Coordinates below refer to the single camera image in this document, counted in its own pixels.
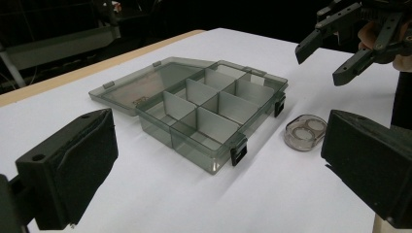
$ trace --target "cable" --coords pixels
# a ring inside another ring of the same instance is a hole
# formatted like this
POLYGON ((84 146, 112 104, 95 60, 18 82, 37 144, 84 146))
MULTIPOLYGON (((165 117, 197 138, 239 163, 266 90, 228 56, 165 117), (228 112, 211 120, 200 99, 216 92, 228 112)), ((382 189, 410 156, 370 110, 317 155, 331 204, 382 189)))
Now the cable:
POLYGON ((0 75, 3 76, 3 78, 6 79, 7 82, 9 82, 9 84, 13 87, 13 89, 16 89, 15 85, 5 75, 3 75, 3 73, 0 72, 0 75))
POLYGON ((29 85, 32 85, 32 84, 33 84, 33 82, 34 82, 34 79, 36 79, 36 75, 37 75, 37 67, 39 67, 39 66, 36 66, 36 70, 34 70, 34 75, 33 75, 33 78, 31 78, 31 81, 30 81, 29 85))

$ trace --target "box lid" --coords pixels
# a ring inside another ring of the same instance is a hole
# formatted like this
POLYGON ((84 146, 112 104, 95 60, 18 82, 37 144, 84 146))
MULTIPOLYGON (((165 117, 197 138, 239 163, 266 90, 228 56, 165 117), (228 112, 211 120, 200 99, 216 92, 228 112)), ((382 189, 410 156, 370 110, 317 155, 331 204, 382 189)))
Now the box lid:
POLYGON ((123 78, 105 83, 88 94, 95 101, 130 116, 137 116, 136 106, 140 103, 213 63, 168 57, 123 78))

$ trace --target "black plastic housing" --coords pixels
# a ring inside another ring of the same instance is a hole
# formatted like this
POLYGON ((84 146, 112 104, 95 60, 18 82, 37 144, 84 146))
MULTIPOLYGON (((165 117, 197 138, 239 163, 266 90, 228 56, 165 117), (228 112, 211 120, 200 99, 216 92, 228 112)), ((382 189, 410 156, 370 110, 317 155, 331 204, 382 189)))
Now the black plastic housing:
POLYGON ((18 176, 9 183, 0 177, 1 199, 9 207, 0 211, 0 225, 12 221, 20 225, 12 232, 20 232, 33 217, 41 230, 79 223, 118 153, 111 109, 77 117, 20 157, 18 176))
POLYGON ((394 228, 412 228, 410 134, 332 110, 322 158, 378 216, 394 228))

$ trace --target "wooden table edge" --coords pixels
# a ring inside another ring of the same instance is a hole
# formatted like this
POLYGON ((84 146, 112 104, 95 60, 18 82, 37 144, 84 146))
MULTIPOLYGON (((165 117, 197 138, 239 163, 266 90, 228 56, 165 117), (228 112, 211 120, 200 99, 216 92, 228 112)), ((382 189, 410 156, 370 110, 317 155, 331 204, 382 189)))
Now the wooden table edge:
POLYGON ((204 32, 205 30, 192 30, 190 32, 157 42, 155 44, 140 48, 138 50, 133 50, 122 55, 98 62, 96 64, 92 64, 81 68, 79 70, 75 70, 49 80, 45 80, 39 83, 34 83, 32 85, 16 89, 11 92, 4 93, 0 95, 0 107, 15 103, 17 101, 23 100, 25 98, 29 98, 31 96, 43 93, 47 90, 59 87, 61 85, 82 79, 84 77, 90 76, 94 73, 100 72, 102 70, 111 68, 113 66, 119 65, 125 61, 131 60, 133 58, 139 57, 144 55, 148 52, 153 50, 160 49, 172 43, 178 42, 183 40, 187 37, 199 34, 204 32))

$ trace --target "robotic arm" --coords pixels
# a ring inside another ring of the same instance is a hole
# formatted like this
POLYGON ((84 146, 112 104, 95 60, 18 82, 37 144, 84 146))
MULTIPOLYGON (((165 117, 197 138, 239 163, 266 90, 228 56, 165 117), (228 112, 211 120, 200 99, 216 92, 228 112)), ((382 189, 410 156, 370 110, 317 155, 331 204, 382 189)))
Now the robotic arm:
POLYGON ((397 54, 412 54, 412 24, 403 38, 398 38, 402 23, 412 16, 411 0, 333 0, 317 13, 318 23, 295 49, 299 64, 322 46, 323 39, 337 33, 339 45, 354 38, 354 23, 373 21, 377 40, 373 50, 358 50, 333 73, 335 85, 344 85, 361 74, 372 63, 392 62, 397 54))
MULTIPOLYGON (((297 61, 305 61, 324 38, 337 33, 339 45, 345 44, 354 38, 354 23, 373 21, 378 25, 374 48, 358 50, 333 73, 335 85, 346 84, 373 63, 386 64, 397 54, 412 54, 412 23, 398 38, 401 25, 411 17, 412 0, 333 0, 318 11, 315 30, 296 47, 297 61)), ((412 75, 400 72, 399 76, 402 106, 398 108, 411 106, 406 74, 412 75)), ((366 117, 332 110, 321 151, 327 167, 397 229, 412 229, 412 128, 408 125, 388 129, 366 117)))

